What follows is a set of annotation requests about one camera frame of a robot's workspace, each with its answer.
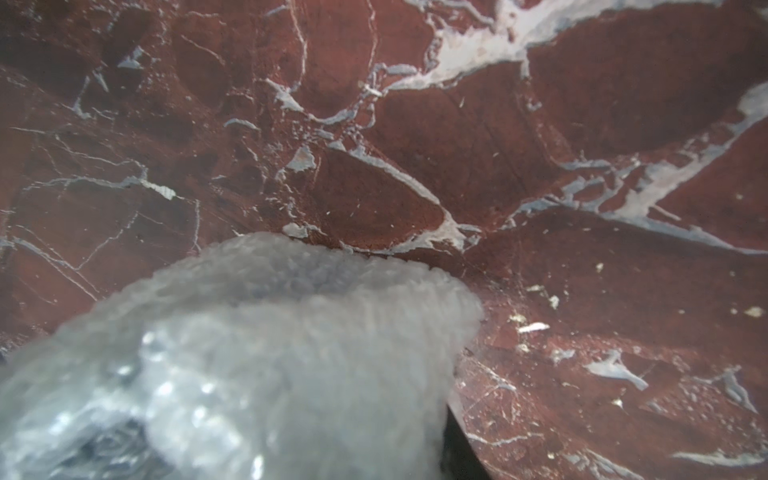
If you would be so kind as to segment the clear bubble wrap sheet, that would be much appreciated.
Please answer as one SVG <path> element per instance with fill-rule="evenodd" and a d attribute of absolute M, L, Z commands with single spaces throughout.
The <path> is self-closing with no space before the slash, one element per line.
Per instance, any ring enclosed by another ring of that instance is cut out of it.
<path fill-rule="evenodd" d="M 483 315 L 419 262 L 240 236 L 10 355 L 1 475 L 437 479 Z"/>

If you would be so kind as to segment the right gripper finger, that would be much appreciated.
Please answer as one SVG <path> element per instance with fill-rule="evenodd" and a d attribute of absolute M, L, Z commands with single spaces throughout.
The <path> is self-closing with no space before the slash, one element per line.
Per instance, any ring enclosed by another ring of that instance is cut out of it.
<path fill-rule="evenodd" d="M 491 480 L 450 407 L 443 432 L 441 471 L 447 480 Z"/>

